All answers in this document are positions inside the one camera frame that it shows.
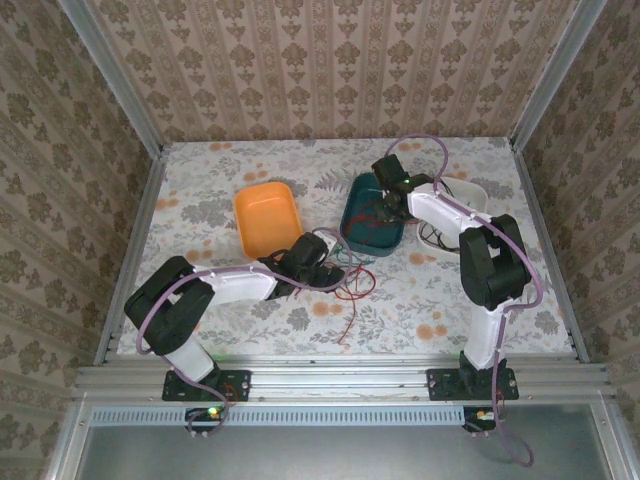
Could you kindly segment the orange plastic tray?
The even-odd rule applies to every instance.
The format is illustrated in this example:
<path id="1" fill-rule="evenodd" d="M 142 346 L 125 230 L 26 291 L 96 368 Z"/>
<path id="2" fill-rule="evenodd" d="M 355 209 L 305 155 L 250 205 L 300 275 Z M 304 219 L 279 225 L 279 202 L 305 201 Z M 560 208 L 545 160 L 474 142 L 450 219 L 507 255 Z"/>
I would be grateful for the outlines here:
<path id="1" fill-rule="evenodd" d="M 254 260 L 289 249 L 303 235 L 293 193 L 282 182 L 240 190 L 234 214 L 243 252 Z"/>

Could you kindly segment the white plastic tray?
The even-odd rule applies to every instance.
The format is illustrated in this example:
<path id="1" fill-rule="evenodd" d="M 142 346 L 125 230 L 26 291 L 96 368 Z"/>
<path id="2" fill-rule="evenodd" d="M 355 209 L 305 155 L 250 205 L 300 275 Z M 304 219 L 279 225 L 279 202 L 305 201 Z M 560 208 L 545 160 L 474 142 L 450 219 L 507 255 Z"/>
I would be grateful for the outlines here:
<path id="1" fill-rule="evenodd" d="M 456 178 L 444 178 L 438 182 L 438 191 L 463 204 L 468 210 L 481 212 L 486 219 L 486 207 L 488 196 L 478 185 L 459 180 Z M 454 222 L 450 220 L 453 214 L 459 218 L 463 226 L 466 227 L 469 218 L 462 215 L 456 209 L 448 205 L 436 205 L 436 210 L 427 210 L 424 203 L 418 204 L 418 212 L 415 218 L 419 220 L 416 227 L 416 236 L 422 246 L 430 255 L 450 260 L 459 259 L 459 234 L 460 231 L 453 229 Z"/>

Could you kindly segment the teal plastic tray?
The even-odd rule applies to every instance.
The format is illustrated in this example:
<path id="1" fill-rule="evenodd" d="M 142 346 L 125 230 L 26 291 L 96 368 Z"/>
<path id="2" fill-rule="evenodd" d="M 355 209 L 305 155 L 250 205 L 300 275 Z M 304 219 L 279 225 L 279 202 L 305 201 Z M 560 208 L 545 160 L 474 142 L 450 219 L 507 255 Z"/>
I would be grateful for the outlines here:
<path id="1" fill-rule="evenodd" d="M 402 241 L 402 222 L 381 222 L 374 217 L 373 203 L 380 197 L 381 189 L 373 173 L 354 179 L 340 223 L 340 233 L 353 252 L 387 257 Z"/>

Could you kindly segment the floral patterned table cover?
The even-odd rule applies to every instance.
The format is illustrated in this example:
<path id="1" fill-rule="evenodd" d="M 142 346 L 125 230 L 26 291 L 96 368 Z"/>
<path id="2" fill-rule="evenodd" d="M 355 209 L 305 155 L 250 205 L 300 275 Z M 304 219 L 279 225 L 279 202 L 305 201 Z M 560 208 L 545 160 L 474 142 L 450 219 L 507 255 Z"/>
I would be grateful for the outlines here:
<path id="1" fill-rule="evenodd" d="M 503 138 L 192 142 L 173 145 L 137 272 L 143 283 L 167 259 L 200 268 L 246 260 L 233 200 L 243 188 L 281 182 L 292 191 L 305 230 L 335 228 L 353 180 L 387 149 L 411 174 L 443 171 L 488 196 L 487 210 L 518 222 L 526 252 L 548 272 L 516 163 Z M 211 307 L 197 326 L 201 344 L 224 355 L 457 354 L 467 340 L 471 303 L 459 266 L 419 243 L 414 226 L 384 258 L 359 255 L 357 301 L 304 291 L 267 302 Z"/>

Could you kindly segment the small black controller board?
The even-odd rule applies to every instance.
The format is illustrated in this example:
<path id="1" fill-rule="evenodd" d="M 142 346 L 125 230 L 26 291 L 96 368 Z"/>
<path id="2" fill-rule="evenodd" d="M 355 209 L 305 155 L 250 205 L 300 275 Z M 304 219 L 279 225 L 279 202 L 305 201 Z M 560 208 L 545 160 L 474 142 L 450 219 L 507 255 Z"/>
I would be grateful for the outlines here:
<path id="1" fill-rule="evenodd" d="M 472 435 L 488 434 L 496 429 L 494 410 L 489 406 L 463 408 L 463 429 Z"/>
<path id="2" fill-rule="evenodd" d="M 191 408 L 185 412 L 186 430 L 195 438 L 208 438 L 226 420 L 227 409 L 223 406 Z"/>

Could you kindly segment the aluminium front frame rail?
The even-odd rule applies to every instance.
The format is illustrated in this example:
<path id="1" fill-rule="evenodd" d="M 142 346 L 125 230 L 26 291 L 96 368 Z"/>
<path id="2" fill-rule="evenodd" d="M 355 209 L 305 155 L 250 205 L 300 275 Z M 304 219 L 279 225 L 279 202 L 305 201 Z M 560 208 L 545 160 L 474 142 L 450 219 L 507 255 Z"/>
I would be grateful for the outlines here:
<path id="1" fill-rule="evenodd" d="M 251 373 L 250 401 L 265 404 L 425 404 L 427 373 L 455 368 L 454 356 L 329 355 L 230 357 L 223 370 Z M 524 405 L 583 404 L 615 393 L 602 365 L 571 356 L 524 355 L 509 359 Z M 79 370 L 72 397 L 95 403 L 158 404 L 168 370 L 156 358 L 112 357 Z"/>

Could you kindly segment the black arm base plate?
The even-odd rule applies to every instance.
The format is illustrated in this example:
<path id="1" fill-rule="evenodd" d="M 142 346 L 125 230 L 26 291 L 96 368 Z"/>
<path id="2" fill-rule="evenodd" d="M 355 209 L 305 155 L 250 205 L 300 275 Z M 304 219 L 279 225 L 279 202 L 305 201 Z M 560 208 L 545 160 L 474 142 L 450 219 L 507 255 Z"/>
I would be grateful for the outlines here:
<path id="1" fill-rule="evenodd" d="M 246 402 L 249 400 L 252 372 L 249 370 L 219 370 L 200 381 L 209 389 L 224 395 L 229 402 Z M 165 376 L 163 401 L 182 402 L 214 402 L 218 398 L 209 391 L 194 387 L 180 379 L 174 371 Z"/>
<path id="2" fill-rule="evenodd" d="M 492 395 L 492 369 L 475 371 L 473 368 L 429 369 L 426 372 L 429 398 L 445 400 L 490 400 Z M 515 372 L 500 367 L 497 371 L 496 395 L 498 399 L 519 398 Z"/>

